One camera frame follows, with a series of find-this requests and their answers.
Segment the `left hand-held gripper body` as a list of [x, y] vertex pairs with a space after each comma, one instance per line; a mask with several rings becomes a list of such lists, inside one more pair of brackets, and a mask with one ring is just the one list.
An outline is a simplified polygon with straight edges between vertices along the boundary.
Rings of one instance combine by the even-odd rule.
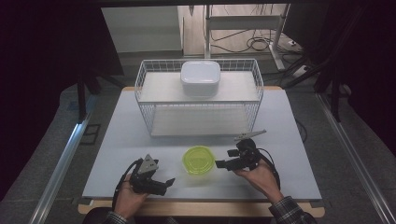
[[164, 187], [165, 182], [153, 180], [152, 177], [156, 173], [158, 160], [151, 158], [149, 154], [144, 159], [140, 158], [134, 161], [130, 168], [134, 168], [130, 175], [129, 183], [136, 193], [148, 193], [149, 187]]

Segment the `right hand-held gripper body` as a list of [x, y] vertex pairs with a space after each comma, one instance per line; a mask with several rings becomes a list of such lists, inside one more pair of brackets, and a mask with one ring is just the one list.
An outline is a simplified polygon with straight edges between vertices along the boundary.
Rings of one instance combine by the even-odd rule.
[[264, 159], [264, 156], [257, 149], [255, 142], [252, 140], [253, 136], [265, 133], [265, 130], [252, 132], [252, 133], [241, 133], [235, 137], [237, 141], [236, 147], [239, 151], [239, 158], [234, 166], [234, 170], [242, 170], [248, 168], [250, 171], [254, 170], [260, 160]]

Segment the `green plastic bowl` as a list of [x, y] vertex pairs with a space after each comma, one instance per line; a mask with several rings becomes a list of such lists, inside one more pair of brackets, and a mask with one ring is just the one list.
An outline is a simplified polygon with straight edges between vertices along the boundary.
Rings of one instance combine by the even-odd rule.
[[209, 147], [195, 146], [184, 153], [182, 163], [189, 175], [204, 175], [215, 165], [215, 157]]

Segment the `white lidded plastic container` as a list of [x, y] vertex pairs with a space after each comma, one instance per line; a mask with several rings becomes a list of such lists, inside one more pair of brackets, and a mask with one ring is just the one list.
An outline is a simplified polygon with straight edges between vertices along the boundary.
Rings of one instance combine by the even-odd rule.
[[188, 61], [182, 64], [180, 82], [190, 97], [213, 97], [220, 82], [220, 67], [214, 61]]

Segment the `white wire shelf rack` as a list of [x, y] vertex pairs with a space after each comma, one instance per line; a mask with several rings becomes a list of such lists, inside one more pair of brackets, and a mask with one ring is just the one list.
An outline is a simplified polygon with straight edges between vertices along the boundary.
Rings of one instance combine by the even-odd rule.
[[[190, 97], [180, 82], [182, 64], [214, 61], [220, 82], [213, 97]], [[253, 130], [263, 97], [254, 59], [145, 60], [134, 84], [135, 99], [152, 136], [238, 135]]]

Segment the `person's left hand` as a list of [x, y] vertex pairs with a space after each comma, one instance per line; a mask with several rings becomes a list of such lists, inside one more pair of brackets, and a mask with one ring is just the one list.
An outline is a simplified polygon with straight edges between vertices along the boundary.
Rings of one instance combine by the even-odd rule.
[[118, 191], [114, 212], [125, 219], [131, 218], [143, 205], [149, 195], [136, 193], [128, 181], [123, 181]]

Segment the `person's right hand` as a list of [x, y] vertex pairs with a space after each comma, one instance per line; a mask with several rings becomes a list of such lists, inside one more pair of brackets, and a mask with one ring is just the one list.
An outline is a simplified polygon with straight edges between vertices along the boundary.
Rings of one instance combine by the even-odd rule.
[[260, 160], [258, 166], [252, 171], [236, 170], [234, 173], [245, 178], [246, 181], [253, 188], [261, 192], [270, 203], [278, 203], [284, 198], [270, 166], [265, 161]]

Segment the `light grey table mat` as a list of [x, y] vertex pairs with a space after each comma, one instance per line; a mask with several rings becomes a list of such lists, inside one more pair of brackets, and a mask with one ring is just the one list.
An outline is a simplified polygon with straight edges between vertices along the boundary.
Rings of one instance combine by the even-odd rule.
[[[280, 176], [281, 191], [299, 201], [321, 198], [301, 136], [283, 90], [266, 90], [255, 128], [266, 133], [254, 138], [257, 147], [272, 156]], [[204, 175], [190, 175], [182, 163], [185, 151], [207, 146], [218, 160], [235, 147], [232, 137], [152, 137], [149, 135], [134, 92], [123, 91], [112, 115], [82, 196], [109, 199], [128, 166], [150, 155], [159, 161], [153, 178], [173, 186], [163, 196], [178, 201], [260, 200], [262, 195], [242, 177], [212, 168]]]

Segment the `white power strip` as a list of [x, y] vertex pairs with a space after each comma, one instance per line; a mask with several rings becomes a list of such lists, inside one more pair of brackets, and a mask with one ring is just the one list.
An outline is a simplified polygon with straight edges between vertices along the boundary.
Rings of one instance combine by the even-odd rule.
[[304, 73], [306, 73], [307, 71], [309, 71], [311, 69], [310, 66], [308, 65], [302, 65], [300, 68], [298, 68], [294, 73], [293, 73], [293, 77], [300, 77], [301, 75], [303, 75]]

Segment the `black metal stand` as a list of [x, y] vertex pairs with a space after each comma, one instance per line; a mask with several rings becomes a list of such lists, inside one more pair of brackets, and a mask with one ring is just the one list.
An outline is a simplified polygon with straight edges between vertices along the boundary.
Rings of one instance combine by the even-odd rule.
[[102, 78], [105, 81], [123, 89], [126, 87], [124, 83], [115, 79], [113, 76], [106, 75], [96, 70], [90, 70], [85, 74], [78, 75], [78, 124], [82, 123], [88, 117], [88, 109], [86, 106], [85, 90], [88, 90], [90, 94], [98, 95], [101, 92], [101, 85], [99, 84], [98, 78]]
[[331, 113], [337, 122], [341, 121], [339, 117], [340, 84], [340, 76], [336, 70], [323, 70], [314, 84], [315, 92], [325, 92], [331, 86]]

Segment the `aluminium floor rail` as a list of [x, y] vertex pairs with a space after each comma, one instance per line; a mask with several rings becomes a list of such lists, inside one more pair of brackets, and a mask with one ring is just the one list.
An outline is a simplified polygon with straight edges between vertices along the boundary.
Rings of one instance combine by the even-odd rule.
[[331, 104], [326, 99], [326, 96], [323, 93], [317, 93], [316, 97], [382, 223], [396, 224], [396, 216], [389, 207], [388, 201], [380, 187], [369, 174], [368, 169], [361, 160], [361, 157], [348, 137], [342, 123], [337, 121], [332, 114]]
[[79, 121], [75, 125], [73, 132], [71, 132], [67, 144], [64, 147], [64, 151], [61, 154], [61, 157], [54, 168], [49, 182], [45, 187], [44, 192], [40, 197], [36, 205], [35, 211], [33, 212], [28, 224], [45, 223], [50, 209], [55, 201], [56, 195], [58, 194], [58, 191], [62, 183], [64, 182], [64, 177], [76, 153], [78, 144], [85, 132], [86, 127], [88, 126], [89, 120], [92, 116], [92, 111], [96, 106], [97, 100], [98, 97], [94, 95], [91, 95], [88, 98], [88, 101], [85, 104], [87, 110], [86, 116], [82, 121]]

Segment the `white metal desk frame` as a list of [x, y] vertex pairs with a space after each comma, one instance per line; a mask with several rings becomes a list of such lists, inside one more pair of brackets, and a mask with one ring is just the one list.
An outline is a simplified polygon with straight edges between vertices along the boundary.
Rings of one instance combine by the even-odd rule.
[[275, 30], [274, 39], [268, 44], [276, 68], [285, 71], [286, 68], [279, 56], [277, 47], [283, 31], [290, 4], [286, 4], [280, 15], [257, 16], [215, 16], [210, 15], [210, 5], [205, 6], [205, 51], [206, 59], [211, 57], [210, 32], [212, 30]]

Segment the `white wall panel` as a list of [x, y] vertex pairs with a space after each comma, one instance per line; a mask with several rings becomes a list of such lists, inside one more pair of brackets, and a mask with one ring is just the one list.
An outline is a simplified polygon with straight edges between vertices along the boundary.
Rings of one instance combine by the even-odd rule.
[[116, 51], [182, 50], [177, 7], [103, 7]]

